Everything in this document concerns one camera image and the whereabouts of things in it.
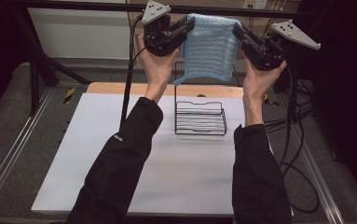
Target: gray floor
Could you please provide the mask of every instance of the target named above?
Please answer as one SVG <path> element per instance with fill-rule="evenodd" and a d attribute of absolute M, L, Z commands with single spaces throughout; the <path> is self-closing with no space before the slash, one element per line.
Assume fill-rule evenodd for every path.
<path fill-rule="evenodd" d="M 122 82 L 126 78 L 124 64 L 120 68 L 117 66 L 117 69 L 99 64 L 95 65 L 95 63 L 89 63 L 85 67 L 66 64 L 71 66 L 80 75 L 92 80 Z M 65 76 L 60 77 L 62 83 L 73 83 L 70 78 Z M 238 81 L 242 82 L 242 79 L 242 74 L 239 73 Z M 134 74 L 134 82 L 145 82 L 144 73 L 137 71 Z M 193 80 L 193 82 L 214 83 L 213 80 L 209 79 Z M 29 118 L 29 83 L 28 67 L 19 67 L 15 71 L 14 78 L 0 101 L 0 164 Z M 232 79 L 231 84 L 237 84 L 235 78 Z M 0 223 L 49 223 L 52 220 L 64 220 L 66 218 L 66 215 L 44 216 L 33 213 L 30 208 L 36 196 L 36 190 L 42 184 L 54 155 L 59 148 L 59 142 L 63 139 L 64 130 L 69 125 L 68 121 L 75 112 L 80 95 L 87 88 L 86 86 L 75 86 L 77 86 L 76 92 L 68 105 L 63 104 L 62 101 L 69 87 L 54 89 L 54 93 L 48 102 L 43 116 L 35 126 L 7 181 L 0 190 Z M 274 95 L 270 97 L 272 100 L 277 99 Z M 280 106 L 266 105 L 265 116 L 265 119 L 280 119 L 284 118 L 284 113 Z M 330 149 L 323 138 L 322 131 L 315 118 L 307 117 L 303 120 L 303 123 L 305 141 L 322 170 L 323 177 L 333 194 L 342 216 L 346 223 L 357 223 L 357 185 L 347 166 L 331 160 Z M 284 136 L 285 130 L 280 130 L 269 135 L 277 158 L 281 155 Z M 292 158 L 295 149 L 296 146 L 292 138 L 288 160 Z M 299 159 L 295 163 L 295 166 L 306 173 L 302 160 Z M 295 172 L 289 172 L 286 177 L 286 185 L 291 193 L 292 203 L 305 209 L 313 207 L 315 204 L 314 194 L 301 176 Z M 328 219 L 321 206 L 312 214 L 294 212 L 295 223 L 328 223 Z"/>

